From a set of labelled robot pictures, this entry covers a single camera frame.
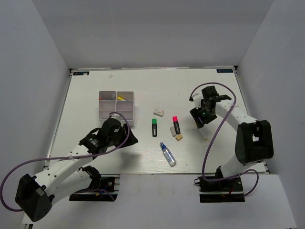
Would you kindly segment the green highlighter marker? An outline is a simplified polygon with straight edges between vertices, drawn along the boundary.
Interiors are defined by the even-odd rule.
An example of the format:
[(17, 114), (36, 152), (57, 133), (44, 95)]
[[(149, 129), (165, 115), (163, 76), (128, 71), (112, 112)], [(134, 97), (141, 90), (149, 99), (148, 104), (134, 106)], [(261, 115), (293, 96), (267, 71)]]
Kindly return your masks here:
[(152, 119), (152, 136), (157, 137), (157, 119)]

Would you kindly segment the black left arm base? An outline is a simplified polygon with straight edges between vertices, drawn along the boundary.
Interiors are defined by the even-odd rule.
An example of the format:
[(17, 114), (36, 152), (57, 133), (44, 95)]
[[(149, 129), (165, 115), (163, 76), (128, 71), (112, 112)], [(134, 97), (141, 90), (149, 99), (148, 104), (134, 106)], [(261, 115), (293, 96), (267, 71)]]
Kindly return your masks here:
[(117, 199), (120, 188), (119, 175), (101, 175), (91, 166), (82, 167), (81, 171), (89, 175), (91, 182), (87, 188), (71, 194), (69, 201), (114, 202)]

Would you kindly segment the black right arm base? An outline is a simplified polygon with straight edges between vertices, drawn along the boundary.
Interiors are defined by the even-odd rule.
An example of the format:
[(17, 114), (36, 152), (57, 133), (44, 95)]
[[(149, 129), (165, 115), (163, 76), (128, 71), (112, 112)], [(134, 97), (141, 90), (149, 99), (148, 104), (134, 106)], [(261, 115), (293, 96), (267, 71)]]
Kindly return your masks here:
[(201, 203), (245, 202), (244, 189), (239, 177), (219, 182), (207, 182), (203, 177), (198, 177), (194, 184), (199, 187)]

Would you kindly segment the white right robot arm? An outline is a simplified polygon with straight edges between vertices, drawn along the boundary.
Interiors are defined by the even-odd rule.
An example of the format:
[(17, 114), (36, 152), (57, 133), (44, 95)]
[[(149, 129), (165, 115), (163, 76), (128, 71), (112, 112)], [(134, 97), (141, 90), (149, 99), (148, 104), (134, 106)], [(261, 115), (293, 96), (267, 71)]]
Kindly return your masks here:
[(233, 178), (251, 171), (252, 166), (274, 156), (270, 123), (255, 119), (243, 112), (236, 105), (235, 94), (220, 95), (215, 86), (206, 85), (201, 93), (192, 92), (189, 101), (195, 105), (190, 114), (200, 131), (217, 117), (222, 117), (208, 150), (211, 150), (224, 123), (228, 123), (236, 131), (234, 155), (228, 162), (219, 166), (214, 175), (215, 184), (220, 190), (227, 190), (232, 185)]

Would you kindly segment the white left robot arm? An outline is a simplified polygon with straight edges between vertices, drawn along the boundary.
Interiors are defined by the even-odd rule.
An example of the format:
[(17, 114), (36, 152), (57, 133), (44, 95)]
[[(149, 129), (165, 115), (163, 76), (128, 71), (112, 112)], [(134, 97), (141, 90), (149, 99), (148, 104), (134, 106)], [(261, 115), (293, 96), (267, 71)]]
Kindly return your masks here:
[(33, 176), (24, 175), (18, 184), (16, 203), (32, 222), (44, 218), (52, 206), (78, 191), (94, 192), (102, 188), (99, 171), (90, 166), (97, 154), (109, 147), (123, 148), (138, 143), (127, 124), (108, 118), (100, 128), (91, 130), (69, 153), (49, 168)]

